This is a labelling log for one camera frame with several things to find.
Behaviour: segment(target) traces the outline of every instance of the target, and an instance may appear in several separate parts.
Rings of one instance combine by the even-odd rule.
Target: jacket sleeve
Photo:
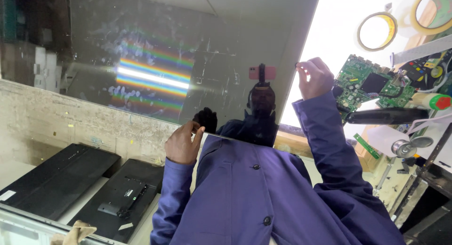
[[[151,245],[171,242],[190,198],[194,166],[195,163],[185,165],[166,159],[158,209],[152,216]]]
[[[363,169],[353,147],[347,143],[342,120],[331,91],[292,104],[308,138],[315,165],[322,175],[322,190],[343,190],[355,196],[372,195],[363,180]]]

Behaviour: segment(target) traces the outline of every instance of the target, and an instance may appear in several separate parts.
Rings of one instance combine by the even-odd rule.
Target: pink smartphone
[[[249,76],[251,80],[259,80],[259,67],[250,67]],[[265,80],[276,78],[276,67],[265,66]]]

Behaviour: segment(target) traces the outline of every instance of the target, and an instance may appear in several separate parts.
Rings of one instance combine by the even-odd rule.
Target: white light strip
[[[141,78],[141,79],[144,79],[144,80],[150,80],[150,81],[153,81],[153,82],[159,82],[159,83],[162,83],[162,84],[175,86],[175,87],[179,87],[179,88],[183,88],[183,89],[188,89],[189,88],[189,84],[188,83],[183,83],[183,82],[178,82],[178,81],[174,81],[174,80],[169,80],[169,79],[166,79],[166,78],[158,77],[158,76],[153,75],[153,74],[138,72],[138,71],[135,71],[135,70],[132,70],[132,69],[126,69],[126,68],[118,67],[117,68],[117,72],[120,73],[120,74],[126,74],[126,75],[130,75],[130,76],[133,76],[133,77]]]

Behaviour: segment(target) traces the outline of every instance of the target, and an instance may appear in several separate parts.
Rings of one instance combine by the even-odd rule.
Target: hand
[[[175,163],[193,164],[198,156],[204,129],[194,121],[179,127],[165,143],[166,157]]]
[[[208,107],[204,107],[203,110],[200,110],[199,113],[195,114],[193,121],[206,127],[205,132],[214,134],[217,131],[217,113],[212,112]]]
[[[304,100],[321,96],[333,87],[334,75],[319,57],[297,63],[296,67],[300,76],[299,87]],[[311,76],[309,81],[307,81],[307,75]]]

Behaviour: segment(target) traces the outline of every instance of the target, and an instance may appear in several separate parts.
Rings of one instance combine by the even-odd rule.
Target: reflective screen
[[[316,4],[4,0],[2,77],[272,146]]]

